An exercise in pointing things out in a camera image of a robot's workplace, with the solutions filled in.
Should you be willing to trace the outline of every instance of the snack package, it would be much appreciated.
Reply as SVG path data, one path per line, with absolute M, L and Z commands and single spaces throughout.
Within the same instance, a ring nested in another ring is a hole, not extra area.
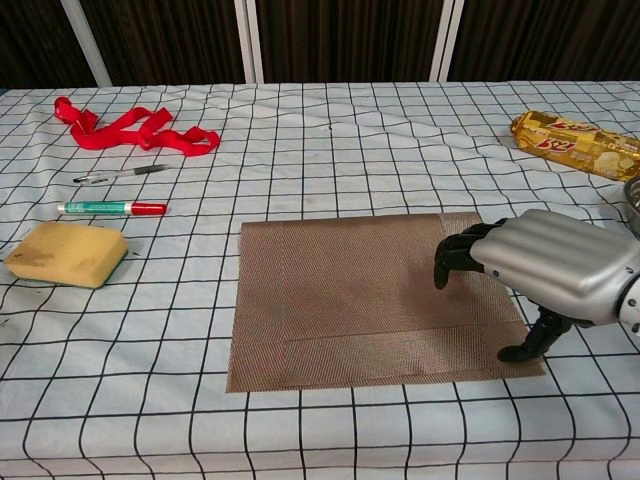
M 518 148 L 612 180 L 640 174 L 640 140 L 587 123 L 529 111 L 511 123 Z

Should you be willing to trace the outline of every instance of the dark curtain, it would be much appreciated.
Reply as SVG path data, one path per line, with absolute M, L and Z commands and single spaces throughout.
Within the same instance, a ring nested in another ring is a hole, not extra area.
M 82 0 L 114 85 L 243 83 L 233 0 Z
M 638 0 L 466 0 L 449 80 L 640 79 Z
M 95 84 L 60 2 L 0 2 L 0 87 Z
M 267 82 L 428 80 L 442 0 L 256 0 Z

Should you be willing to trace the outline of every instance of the white tablecloth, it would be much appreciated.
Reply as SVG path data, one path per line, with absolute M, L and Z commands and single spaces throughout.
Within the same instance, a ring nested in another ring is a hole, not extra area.
M 113 121 L 164 106 L 222 134 L 201 157 L 79 149 L 53 101 Z M 0 97 L 0 246 L 38 222 L 120 229 L 96 291 L 0 268 L 0 475 L 244 479 L 637 479 L 640 342 L 572 329 L 547 375 L 225 394 L 247 220 L 549 209 L 626 231 L 621 184 L 514 148 L 555 111 L 640 134 L 639 83 L 307 84 L 10 91 Z M 76 188 L 88 171 L 175 169 Z M 168 201 L 164 218 L 64 217 L 58 201 Z M 536 308 L 515 296 L 529 322 Z

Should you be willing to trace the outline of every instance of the metal bowl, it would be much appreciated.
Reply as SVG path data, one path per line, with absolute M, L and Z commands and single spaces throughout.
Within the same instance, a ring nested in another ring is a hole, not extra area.
M 624 184 L 624 197 L 627 200 L 629 228 L 640 238 L 640 177 L 633 177 Z

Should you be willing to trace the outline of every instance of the red ribbon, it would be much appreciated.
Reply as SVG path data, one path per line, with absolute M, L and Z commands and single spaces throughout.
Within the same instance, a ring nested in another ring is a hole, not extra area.
M 160 129 L 173 117 L 166 108 L 150 112 L 144 107 L 135 107 L 111 125 L 96 130 L 98 116 L 90 110 L 78 110 L 66 97 L 55 101 L 56 118 L 71 125 L 71 135 L 82 148 L 101 150 L 116 145 L 139 145 L 145 150 L 153 147 L 169 147 L 181 150 L 185 156 L 204 155 L 220 145 L 220 136 L 214 132 L 191 127 L 186 133 Z M 138 120 L 148 117 L 138 131 L 123 130 Z

